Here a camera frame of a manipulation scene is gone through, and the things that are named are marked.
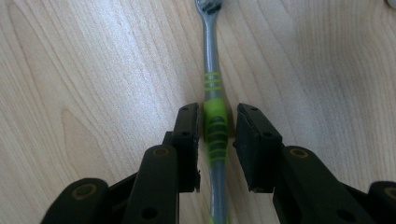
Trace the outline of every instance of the gray and green toothbrush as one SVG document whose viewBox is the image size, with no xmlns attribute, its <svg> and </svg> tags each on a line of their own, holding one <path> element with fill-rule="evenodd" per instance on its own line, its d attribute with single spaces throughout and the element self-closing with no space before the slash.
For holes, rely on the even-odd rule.
<svg viewBox="0 0 396 224">
<path fill-rule="evenodd" d="M 225 162 L 228 145 L 228 121 L 219 70 L 216 42 L 216 17 L 222 0 L 195 0 L 204 28 L 205 103 L 204 140 L 209 158 L 211 181 L 210 224 L 225 224 Z"/>
</svg>

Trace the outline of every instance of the wooden table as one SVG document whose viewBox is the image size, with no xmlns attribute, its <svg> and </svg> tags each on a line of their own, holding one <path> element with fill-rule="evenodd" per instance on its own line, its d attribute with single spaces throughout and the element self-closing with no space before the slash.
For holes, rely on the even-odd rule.
<svg viewBox="0 0 396 224">
<path fill-rule="evenodd" d="M 136 172 L 177 110 L 204 100 L 201 29 L 193 0 L 0 0 L 0 222 L 37 223 L 71 182 Z M 234 118 L 239 102 L 257 106 L 286 145 L 357 189 L 396 181 L 396 11 L 384 1 L 224 0 L 218 42 Z M 208 223 L 199 150 L 202 191 L 181 195 L 180 223 Z M 229 150 L 231 223 L 277 223 Z"/>
</svg>

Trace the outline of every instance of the green rubber grip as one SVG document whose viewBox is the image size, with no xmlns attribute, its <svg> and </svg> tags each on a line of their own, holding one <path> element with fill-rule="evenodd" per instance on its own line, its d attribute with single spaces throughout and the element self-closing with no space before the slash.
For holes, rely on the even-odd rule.
<svg viewBox="0 0 396 224">
<path fill-rule="evenodd" d="M 206 73 L 205 76 L 217 77 L 206 80 L 205 84 L 220 83 L 219 73 Z M 221 91 L 221 86 L 205 88 L 205 93 L 208 91 Z M 204 103 L 204 140 L 210 165 L 213 161 L 226 160 L 228 120 L 224 100 L 220 97 L 208 99 Z"/>
</svg>

